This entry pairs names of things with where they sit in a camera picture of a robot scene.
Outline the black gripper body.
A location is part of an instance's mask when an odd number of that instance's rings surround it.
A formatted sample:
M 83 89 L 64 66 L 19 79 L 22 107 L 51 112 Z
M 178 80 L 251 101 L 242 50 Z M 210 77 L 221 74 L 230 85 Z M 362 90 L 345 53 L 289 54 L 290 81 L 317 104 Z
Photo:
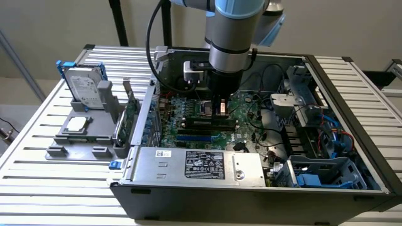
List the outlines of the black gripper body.
M 209 71 L 209 89 L 214 96 L 229 97 L 239 89 L 241 82 L 242 71 L 235 73 Z

